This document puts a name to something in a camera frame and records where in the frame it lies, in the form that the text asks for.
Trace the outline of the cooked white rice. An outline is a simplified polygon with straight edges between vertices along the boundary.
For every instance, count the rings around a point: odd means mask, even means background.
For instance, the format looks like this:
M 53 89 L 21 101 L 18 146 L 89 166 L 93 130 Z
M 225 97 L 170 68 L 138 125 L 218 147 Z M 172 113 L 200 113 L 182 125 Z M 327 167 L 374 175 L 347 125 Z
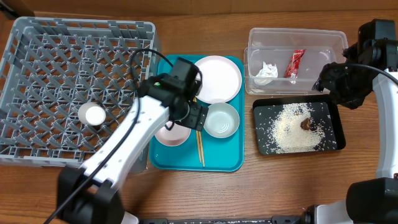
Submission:
M 257 106 L 253 109 L 257 147 L 261 154 L 293 154 L 337 149 L 325 102 Z M 311 119 L 311 129 L 300 123 Z

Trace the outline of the red snack wrapper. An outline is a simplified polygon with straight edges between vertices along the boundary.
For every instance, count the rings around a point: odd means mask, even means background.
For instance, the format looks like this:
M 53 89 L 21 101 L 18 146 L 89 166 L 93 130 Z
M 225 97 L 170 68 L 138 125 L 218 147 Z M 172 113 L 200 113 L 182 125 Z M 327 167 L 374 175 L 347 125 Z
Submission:
M 306 51 L 305 49 L 294 50 L 294 52 L 292 54 L 292 57 L 290 58 L 290 61 L 289 61 L 288 66 L 286 68 L 284 77 L 285 78 L 290 78 L 291 79 L 291 81 L 290 81 L 291 84 L 295 84 L 296 83 L 295 79 L 297 78 L 299 65 L 300 65 L 300 62 L 302 60 L 302 57 L 305 54 L 305 51 Z

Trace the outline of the white tissue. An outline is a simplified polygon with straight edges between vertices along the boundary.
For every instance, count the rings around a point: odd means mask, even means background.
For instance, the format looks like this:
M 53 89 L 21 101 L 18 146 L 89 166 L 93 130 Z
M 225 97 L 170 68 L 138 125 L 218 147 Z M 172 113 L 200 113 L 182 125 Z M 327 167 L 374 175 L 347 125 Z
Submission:
M 278 77 L 278 71 L 276 64 L 266 64 L 262 63 L 262 68 L 259 70 L 258 74 L 254 78 L 254 83 L 256 85 L 266 85 L 272 81 L 273 78 Z

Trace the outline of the pink shallow bowl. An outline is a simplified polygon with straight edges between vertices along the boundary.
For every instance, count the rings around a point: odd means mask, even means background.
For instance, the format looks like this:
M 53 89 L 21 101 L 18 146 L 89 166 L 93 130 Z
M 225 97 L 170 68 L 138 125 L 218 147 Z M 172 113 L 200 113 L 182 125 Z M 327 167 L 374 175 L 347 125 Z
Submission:
M 171 130 L 167 130 L 165 126 L 162 127 L 156 132 L 155 138 L 165 146 L 179 146 L 188 139 L 190 133 L 190 128 L 174 124 Z

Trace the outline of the grey-green bowl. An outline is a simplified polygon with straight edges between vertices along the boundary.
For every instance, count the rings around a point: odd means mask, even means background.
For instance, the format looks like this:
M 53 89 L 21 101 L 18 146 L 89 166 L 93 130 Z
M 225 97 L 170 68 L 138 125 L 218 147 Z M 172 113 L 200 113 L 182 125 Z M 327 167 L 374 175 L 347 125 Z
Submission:
M 228 138 L 239 128 L 240 116 L 237 110 L 227 103 L 215 103 L 208 107 L 205 131 L 215 138 Z

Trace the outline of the white small cup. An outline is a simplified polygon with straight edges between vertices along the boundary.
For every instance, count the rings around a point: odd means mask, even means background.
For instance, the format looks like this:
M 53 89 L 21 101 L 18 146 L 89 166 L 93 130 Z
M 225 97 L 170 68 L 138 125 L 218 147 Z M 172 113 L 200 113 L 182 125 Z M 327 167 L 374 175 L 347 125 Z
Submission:
M 98 126 L 106 119 L 105 110 L 96 103 L 87 102 L 78 109 L 78 119 L 86 125 Z

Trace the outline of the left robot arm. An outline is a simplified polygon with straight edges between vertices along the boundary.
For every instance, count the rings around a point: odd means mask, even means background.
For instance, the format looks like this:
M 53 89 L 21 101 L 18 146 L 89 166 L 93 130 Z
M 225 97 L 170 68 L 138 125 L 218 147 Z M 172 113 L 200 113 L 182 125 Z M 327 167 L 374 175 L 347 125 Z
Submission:
M 80 168 L 58 177 L 57 209 L 47 219 L 68 223 L 139 223 L 128 213 L 119 189 L 131 167 L 167 122 L 201 131 L 208 108 L 193 99 L 201 89 L 200 69 L 178 58 L 170 73 L 142 81 L 130 111 L 105 144 Z

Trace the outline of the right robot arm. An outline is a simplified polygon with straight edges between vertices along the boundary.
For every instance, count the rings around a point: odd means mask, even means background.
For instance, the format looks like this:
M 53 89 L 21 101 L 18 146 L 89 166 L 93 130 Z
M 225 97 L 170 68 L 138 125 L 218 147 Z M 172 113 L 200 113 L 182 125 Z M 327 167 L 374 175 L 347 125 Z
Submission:
M 345 63 L 326 64 L 313 90 L 329 90 L 349 109 L 375 92 L 380 152 L 376 178 L 350 185 L 346 198 L 313 205 L 301 223 L 397 223 L 397 36 L 392 20 L 373 19 L 358 29 L 358 41 L 343 51 Z

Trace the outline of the brown meat piece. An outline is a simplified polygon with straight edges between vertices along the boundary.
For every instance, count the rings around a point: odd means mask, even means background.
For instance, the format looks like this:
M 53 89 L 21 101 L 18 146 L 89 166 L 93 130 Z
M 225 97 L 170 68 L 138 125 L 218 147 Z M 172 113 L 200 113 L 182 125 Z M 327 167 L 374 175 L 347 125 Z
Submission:
M 300 123 L 300 127 L 301 127 L 303 130 L 309 131 L 309 130 L 311 129 L 311 119 L 310 119 L 310 118 L 306 118 L 305 120 L 303 120 L 303 121 Z

